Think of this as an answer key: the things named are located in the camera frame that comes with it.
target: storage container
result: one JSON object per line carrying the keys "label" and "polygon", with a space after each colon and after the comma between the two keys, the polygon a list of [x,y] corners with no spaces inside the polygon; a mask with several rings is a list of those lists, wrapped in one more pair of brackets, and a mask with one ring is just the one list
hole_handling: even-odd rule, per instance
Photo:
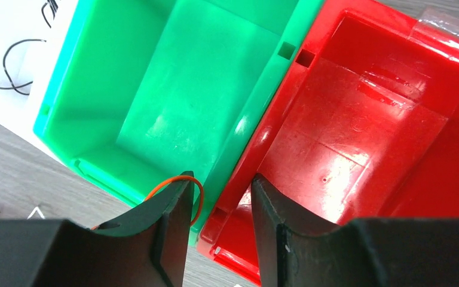
{"label": "storage container", "polygon": [[321,3],[79,1],[34,131],[130,206],[194,171],[193,243]]}
{"label": "storage container", "polygon": [[458,217],[459,38],[374,1],[325,2],[197,245],[259,283],[256,173],[338,224]]}

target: gray wooden table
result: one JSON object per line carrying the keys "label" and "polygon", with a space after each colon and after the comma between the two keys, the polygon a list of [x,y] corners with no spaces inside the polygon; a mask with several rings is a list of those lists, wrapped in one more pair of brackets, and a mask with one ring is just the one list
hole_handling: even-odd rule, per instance
{"label": "gray wooden table", "polygon": [[[459,17],[459,0],[383,0],[413,17],[425,6]],[[0,210],[3,218],[25,218],[40,204],[48,218],[68,217],[96,225],[128,207],[74,175],[27,142],[0,126]],[[245,280],[190,249],[185,286],[251,286]]]}

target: green bin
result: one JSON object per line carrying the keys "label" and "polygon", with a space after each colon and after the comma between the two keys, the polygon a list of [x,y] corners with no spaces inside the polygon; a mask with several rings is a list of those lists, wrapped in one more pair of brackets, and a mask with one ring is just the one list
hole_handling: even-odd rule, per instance
{"label": "green bin", "polygon": [[80,0],[34,132],[130,206],[194,171],[193,244],[321,4]]}

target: clear plastic tape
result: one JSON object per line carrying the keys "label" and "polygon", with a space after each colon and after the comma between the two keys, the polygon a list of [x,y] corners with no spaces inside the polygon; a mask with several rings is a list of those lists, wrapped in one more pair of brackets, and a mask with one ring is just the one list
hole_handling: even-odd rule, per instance
{"label": "clear plastic tape", "polygon": [[459,37],[459,19],[434,8],[427,8],[419,21]]}

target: small hole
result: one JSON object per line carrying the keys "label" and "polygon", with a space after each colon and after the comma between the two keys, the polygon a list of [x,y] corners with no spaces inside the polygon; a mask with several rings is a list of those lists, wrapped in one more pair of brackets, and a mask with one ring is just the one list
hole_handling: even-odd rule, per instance
{"label": "small hole", "polygon": [[296,47],[288,42],[283,42],[282,46],[279,49],[279,56],[287,60],[291,59],[293,53],[295,52]]}
{"label": "small hole", "polygon": [[41,108],[39,109],[39,114],[41,115],[48,115],[49,112],[50,112],[49,105],[42,105]]}
{"label": "small hole", "polygon": [[119,226],[120,226],[119,222],[106,221],[106,222],[101,223],[97,229],[99,230],[112,229],[112,228],[116,228]]}
{"label": "small hole", "polygon": [[227,216],[228,216],[228,212],[225,212],[224,210],[218,207],[214,208],[212,218],[216,220],[217,222],[223,223],[226,220]]}
{"label": "small hole", "polygon": [[300,65],[308,68],[310,67],[310,64],[314,60],[314,57],[316,55],[314,53],[311,53],[305,49],[302,49],[300,53],[298,54],[298,57],[296,58],[296,62],[299,63]]}

